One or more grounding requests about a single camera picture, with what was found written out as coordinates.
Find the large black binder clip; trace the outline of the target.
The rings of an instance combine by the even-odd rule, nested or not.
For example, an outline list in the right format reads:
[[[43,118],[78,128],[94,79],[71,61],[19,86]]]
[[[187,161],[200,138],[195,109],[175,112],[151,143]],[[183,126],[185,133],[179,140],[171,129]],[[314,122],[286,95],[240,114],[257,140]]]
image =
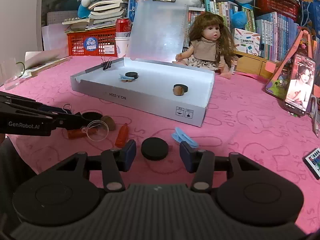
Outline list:
[[[80,112],[73,112],[72,110],[72,105],[70,103],[66,103],[63,105],[62,110],[67,113],[67,114],[72,114],[72,115],[76,115],[76,116],[81,116]]]

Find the binder clip on box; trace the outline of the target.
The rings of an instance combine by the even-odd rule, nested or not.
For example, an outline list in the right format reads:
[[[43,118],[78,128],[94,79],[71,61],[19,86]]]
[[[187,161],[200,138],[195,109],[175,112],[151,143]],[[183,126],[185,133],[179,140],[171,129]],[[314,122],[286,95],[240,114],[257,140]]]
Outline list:
[[[108,68],[111,67],[111,64],[112,64],[112,58],[111,57],[101,57],[101,60],[102,60],[102,63],[101,63],[101,66],[103,68],[103,70],[107,70]]]

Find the stack of books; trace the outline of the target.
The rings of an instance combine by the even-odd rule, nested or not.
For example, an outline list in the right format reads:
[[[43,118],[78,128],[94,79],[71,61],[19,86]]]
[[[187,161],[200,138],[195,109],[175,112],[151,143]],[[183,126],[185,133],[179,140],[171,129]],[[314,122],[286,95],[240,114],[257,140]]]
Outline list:
[[[92,3],[88,9],[91,11],[88,18],[66,18],[63,25],[72,31],[91,30],[113,27],[118,18],[127,15],[129,0],[99,0]]]

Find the clear plastic round lid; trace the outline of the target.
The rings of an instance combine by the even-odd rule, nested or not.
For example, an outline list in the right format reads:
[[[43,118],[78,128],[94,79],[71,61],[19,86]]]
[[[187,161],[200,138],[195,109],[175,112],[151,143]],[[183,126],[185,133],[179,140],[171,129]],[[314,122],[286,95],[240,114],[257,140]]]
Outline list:
[[[109,134],[109,127],[101,120],[94,120],[81,129],[91,141],[102,141]]]

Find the grey cardboard box tray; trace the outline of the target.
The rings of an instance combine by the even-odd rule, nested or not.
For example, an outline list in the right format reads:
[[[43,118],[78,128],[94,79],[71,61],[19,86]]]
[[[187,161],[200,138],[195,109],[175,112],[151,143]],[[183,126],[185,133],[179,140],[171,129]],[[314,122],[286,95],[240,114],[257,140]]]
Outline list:
[[[132,82],[121,82],[120,74],[137,72]],[[160,61],[112,60],[103,70],[94,66],[70,77],[72,90],[119,105],[200,127],[212,94],[215,73],[196,67]],[[175,84],[188,92],[175,96]]]

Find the brown haired doll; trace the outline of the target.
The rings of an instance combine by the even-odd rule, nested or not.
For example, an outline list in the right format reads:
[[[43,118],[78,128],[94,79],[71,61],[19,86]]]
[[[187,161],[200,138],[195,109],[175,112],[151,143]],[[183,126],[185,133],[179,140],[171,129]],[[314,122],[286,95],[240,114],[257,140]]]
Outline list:
[[[223,18],[211,12],[197,16],[189,31],[189,47],[174,63],[202,68],[230,79],[234,42]]]

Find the brown walnut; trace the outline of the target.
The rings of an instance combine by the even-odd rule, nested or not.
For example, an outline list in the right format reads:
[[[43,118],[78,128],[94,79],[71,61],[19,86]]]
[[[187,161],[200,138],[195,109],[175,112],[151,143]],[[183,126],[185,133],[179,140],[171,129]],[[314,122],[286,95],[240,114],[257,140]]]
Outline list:
[[[110,131],[116,130],[116,123],[114,122],[114,120],[110,116],[105,115],[100,120],[108,126],[108,129]]]

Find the blue plush toy left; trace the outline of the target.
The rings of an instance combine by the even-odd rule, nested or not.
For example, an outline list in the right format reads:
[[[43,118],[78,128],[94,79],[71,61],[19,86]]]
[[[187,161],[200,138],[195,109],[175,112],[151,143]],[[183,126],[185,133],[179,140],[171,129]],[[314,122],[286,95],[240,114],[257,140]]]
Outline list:
[[[78,8],[78,18],[88,18],[91,11],[88,9],[88,7],[95,2],[98,2],[99,0],[77,0],[80,2],[79,8]]]

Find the black round puck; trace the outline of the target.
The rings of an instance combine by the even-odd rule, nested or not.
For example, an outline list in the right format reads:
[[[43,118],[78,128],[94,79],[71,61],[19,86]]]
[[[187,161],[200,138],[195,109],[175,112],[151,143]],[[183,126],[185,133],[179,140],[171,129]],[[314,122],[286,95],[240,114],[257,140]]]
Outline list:
[[[145,139],[141,145],[141,153],[144,158],[151,161],[164,159],[169,152],[168,144],[161,138],[150,137]]]

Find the translucent clipboard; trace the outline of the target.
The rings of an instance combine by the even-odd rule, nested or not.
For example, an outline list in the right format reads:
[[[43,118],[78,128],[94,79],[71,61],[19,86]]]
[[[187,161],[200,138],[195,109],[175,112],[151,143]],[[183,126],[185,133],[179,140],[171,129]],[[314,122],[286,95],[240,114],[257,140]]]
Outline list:
[[[176,0],[138,0],[126,56],[175,61],[182,52],[188,9]]]

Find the pink house phone stand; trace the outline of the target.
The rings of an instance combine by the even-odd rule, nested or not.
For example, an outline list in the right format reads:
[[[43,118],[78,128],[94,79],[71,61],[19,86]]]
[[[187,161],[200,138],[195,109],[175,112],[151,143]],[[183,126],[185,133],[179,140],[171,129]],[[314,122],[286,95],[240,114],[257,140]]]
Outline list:
[[[312,38],[311,31],[307,27],[301,27],[292,47],[266,84],[265,92],[284,100],[291,79],[295,54],[299,53],[315,59],[318,47],[319,43]]]

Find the red plastic basket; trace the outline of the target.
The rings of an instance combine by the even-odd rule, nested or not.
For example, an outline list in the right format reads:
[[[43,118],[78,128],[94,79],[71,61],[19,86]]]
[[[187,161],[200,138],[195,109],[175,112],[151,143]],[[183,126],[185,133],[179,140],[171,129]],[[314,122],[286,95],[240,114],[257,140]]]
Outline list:
[[[117,57],[116,28],[101,28],[67,33],[69,56]]]

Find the red soda can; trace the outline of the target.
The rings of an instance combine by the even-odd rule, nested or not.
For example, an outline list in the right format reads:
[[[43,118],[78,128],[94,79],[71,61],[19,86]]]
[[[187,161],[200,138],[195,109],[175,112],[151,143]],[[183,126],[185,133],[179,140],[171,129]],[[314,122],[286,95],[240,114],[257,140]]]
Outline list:
[[[116,37],[130,37],[131,21],[129,18],[118,18],[116,20]]]

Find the smartphone on stand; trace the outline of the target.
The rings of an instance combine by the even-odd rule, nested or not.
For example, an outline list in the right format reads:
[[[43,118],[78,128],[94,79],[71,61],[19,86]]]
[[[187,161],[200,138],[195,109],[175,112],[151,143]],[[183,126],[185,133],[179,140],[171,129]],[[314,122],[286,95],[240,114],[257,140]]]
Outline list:
[[[298,116],[306,114],[313,89],[316,63],[313,59],[296,53],[284,106]]]

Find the small blue hair clip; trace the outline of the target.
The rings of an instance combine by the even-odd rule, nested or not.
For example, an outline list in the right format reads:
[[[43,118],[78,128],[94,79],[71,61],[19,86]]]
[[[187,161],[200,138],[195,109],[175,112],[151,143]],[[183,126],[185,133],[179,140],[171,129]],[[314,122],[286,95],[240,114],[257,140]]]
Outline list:
[[[130,76],[125,76],[120,74],[120,81],[121,82],[132,82],[135,78]]]

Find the row of shelf books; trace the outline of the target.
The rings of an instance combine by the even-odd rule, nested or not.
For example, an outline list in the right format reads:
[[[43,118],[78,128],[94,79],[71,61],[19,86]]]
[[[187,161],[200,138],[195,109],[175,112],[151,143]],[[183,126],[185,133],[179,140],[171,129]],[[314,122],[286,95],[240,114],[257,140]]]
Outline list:
[[[255,24],[255,17],[254,12],[252,9],[248,9],[245,7],[241,7],[239,5],[233,5],[232,2],[224,2],[222,0],[203,0],[202,3],[208,2],[209,3],[209,10],[214,12],[220,16],[222,16],[224,20],[224,24],[227,26],[228,30],[231,31],[232,35],[234,36],[234,40],[236,45],[244,44],[244,39],[248,39],[251,35],[257,33],[257,26]],[[188,6],[188,14],[187,14],[187,27],[184,36],[183,47],[188,45],[188,33],[189,28],[192,23],[189,22],[189,10],[192,8]],[[202,8],[198,8],[200,11],[204,11],[204,5]],[[238,12],[242,10],[247,16],[247,23],[243,29],[233,28],[231,25],[231,16],[234,12]]]

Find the black oval stone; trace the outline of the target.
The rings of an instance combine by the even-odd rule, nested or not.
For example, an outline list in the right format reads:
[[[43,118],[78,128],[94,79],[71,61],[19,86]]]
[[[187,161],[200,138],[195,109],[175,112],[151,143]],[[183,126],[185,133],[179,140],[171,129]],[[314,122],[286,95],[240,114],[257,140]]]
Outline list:
[[[137,79],[138,78],[138,73],[137,72],[127,72],[127,73],[125,73],[125,76]]]

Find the white paper cup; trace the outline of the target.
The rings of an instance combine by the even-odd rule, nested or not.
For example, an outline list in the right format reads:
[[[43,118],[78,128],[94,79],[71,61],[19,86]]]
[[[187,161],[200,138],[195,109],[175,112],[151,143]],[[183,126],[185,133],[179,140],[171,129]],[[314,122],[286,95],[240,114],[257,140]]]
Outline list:
[[[125,57],[129,47],[129,37],[115,37],[117,57]]]

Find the black ring lid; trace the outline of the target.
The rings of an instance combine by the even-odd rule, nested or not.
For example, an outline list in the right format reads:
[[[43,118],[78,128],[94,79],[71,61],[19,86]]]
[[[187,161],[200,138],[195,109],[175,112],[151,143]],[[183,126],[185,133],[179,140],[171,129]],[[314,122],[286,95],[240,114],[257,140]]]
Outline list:
[[[82,113],[81,116],[84,119],[89,120],[89,121],[100,120],[103,117],[103,115],[98,112],[85,112],[85,113]]]

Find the brown nut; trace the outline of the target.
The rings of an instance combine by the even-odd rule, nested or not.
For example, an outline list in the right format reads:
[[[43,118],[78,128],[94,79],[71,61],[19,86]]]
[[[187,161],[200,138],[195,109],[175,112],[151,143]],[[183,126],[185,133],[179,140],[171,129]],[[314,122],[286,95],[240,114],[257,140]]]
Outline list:
[[[175,96],[182,96],[184,94],[184,88],[182,86],[175,86],[173,88],[173,93]]]

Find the red basket on shelf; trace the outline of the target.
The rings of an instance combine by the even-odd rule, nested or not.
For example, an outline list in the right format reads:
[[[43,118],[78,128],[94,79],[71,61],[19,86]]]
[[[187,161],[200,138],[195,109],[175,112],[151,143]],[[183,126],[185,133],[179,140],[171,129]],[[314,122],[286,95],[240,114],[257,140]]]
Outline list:
[[[254,0],[258,16],[271,12],[280,13],[286,17],[298,20],[299,5],[295,0]]]

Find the book at left edge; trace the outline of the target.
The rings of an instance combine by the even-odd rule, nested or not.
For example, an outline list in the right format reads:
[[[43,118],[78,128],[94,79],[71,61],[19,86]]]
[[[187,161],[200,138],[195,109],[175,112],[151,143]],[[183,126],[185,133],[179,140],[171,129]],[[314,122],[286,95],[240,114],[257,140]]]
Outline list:
[[[68,57],[67,48],[44,51],[27,51],[24,58],[24,70],[21,72],[19,77],[22,77],[28,69],[40,67],[66,57]]]

